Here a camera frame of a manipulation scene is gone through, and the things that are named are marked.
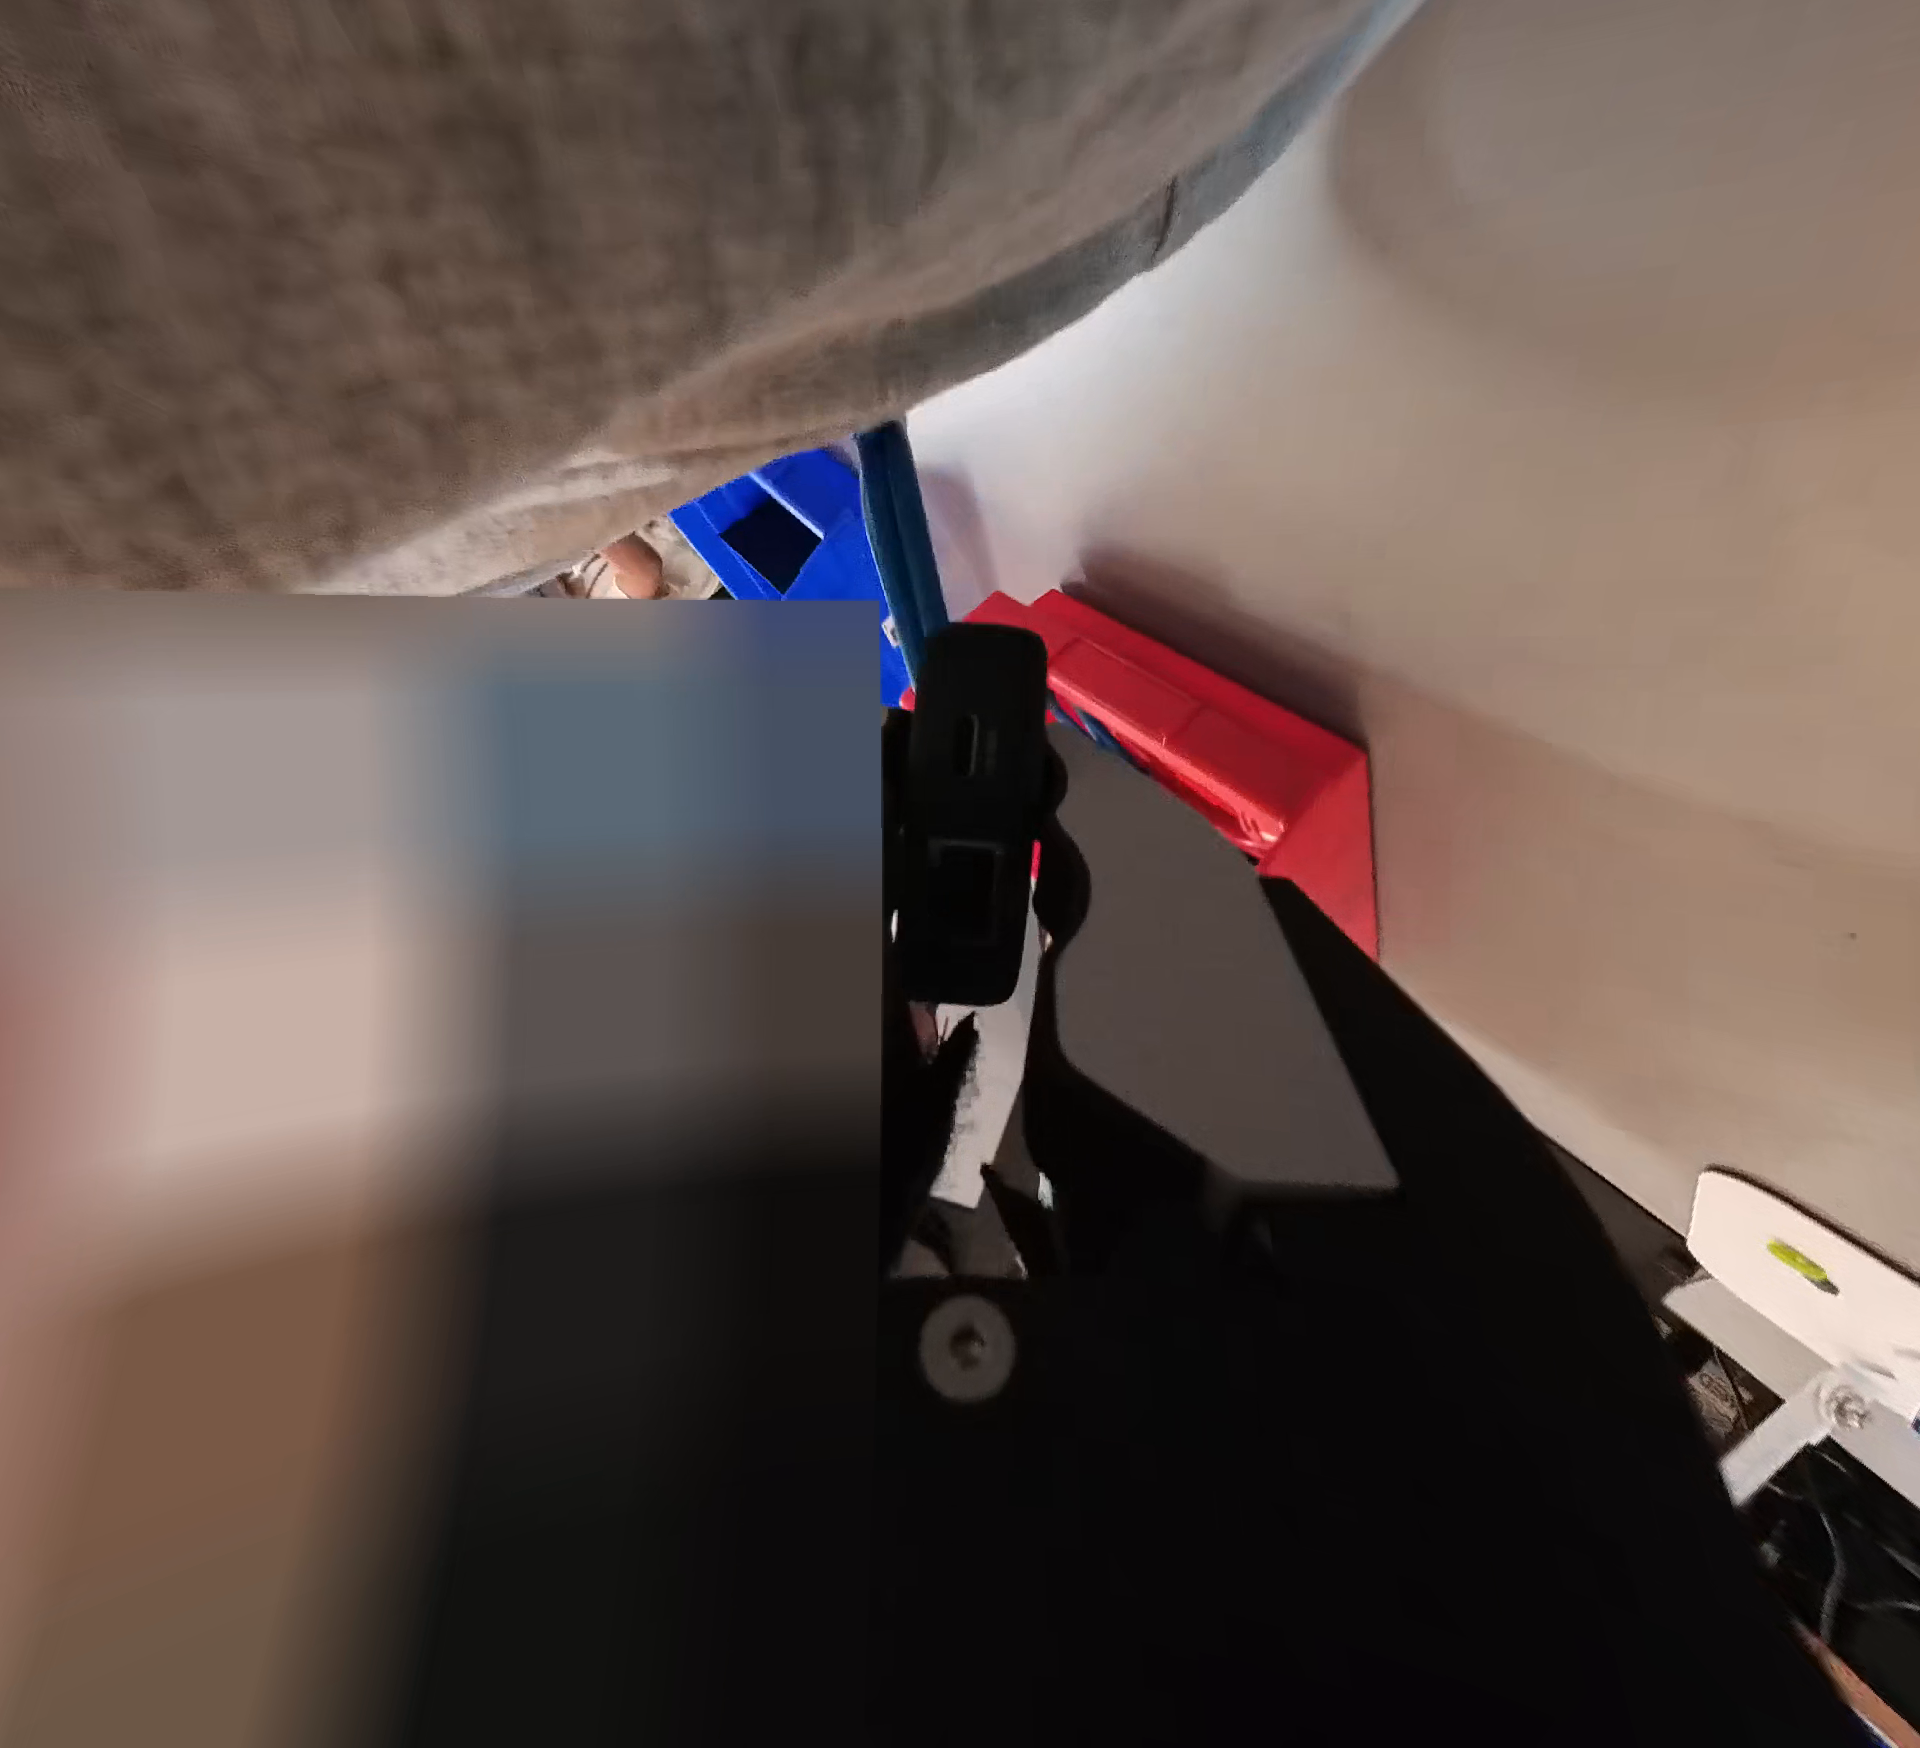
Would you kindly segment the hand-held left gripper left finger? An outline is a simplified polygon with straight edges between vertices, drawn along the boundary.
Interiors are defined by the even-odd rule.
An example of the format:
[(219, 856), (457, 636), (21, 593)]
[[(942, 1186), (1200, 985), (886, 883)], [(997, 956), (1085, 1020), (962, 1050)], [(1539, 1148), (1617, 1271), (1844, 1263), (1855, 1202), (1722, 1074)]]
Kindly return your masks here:
[(881, 1271), (893, 1275), (953, 1143), (962, 1090), (977, 1060), (974, 1013), (939, 1029), (899, 973), (899, 798), (907, 784), (909, 709), (881, 715)]

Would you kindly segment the black network switch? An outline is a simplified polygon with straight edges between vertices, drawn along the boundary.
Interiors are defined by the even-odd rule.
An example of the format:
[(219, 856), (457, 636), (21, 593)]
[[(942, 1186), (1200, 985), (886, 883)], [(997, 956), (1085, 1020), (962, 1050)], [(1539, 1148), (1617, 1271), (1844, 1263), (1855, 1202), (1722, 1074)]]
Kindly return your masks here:
[(1044, 789), (1044, 643), (950, 624), (926, 643), (907, 731), (897, 906), (912, 1002), (1016, 993)]

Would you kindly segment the blue plastic bin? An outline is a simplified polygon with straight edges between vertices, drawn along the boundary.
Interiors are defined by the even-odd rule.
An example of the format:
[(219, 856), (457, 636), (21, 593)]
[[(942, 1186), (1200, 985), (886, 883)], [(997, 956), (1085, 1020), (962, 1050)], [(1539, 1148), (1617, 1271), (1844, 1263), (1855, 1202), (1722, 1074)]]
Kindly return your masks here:
[(859, 601), (881, 640), (881, 701), (907, 694), (892, 601), (859, 505), (859, 474), (835, 450), (766, 461), (666, 512), (731, 598)]

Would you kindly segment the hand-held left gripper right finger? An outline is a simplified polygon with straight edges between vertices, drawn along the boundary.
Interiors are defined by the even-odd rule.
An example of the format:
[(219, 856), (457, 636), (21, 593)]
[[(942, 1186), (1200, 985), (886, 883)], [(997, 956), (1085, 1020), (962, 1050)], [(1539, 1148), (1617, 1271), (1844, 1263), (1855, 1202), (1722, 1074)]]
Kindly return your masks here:
[(1267, 883), (1084, 734), (1047, 751), (1020, 1081), (1036, 1275), (1306, 1275), (1401, 1224), (1401, 1183)]

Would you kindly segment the red plastic bin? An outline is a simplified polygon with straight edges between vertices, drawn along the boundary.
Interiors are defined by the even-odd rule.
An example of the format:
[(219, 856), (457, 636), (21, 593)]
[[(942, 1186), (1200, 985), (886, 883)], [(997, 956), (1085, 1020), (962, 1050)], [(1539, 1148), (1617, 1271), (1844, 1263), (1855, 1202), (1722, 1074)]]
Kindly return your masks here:
[(1032, 601), (997, 589), (966, 620), (1035, 631), (1065, 709), (1381, 956), (1371, 763), (1352, 740), (1062, 589)]

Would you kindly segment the grey desk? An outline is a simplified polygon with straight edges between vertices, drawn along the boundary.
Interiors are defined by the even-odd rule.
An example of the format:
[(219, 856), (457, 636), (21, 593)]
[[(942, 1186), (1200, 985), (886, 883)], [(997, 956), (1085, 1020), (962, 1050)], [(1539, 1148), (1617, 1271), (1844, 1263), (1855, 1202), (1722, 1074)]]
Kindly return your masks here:
[(909, 431), (955, 605), (1368, 748), (1386, 963), (1563, 1148), (1917, 1259), (1917, 0), (1428, 0)]

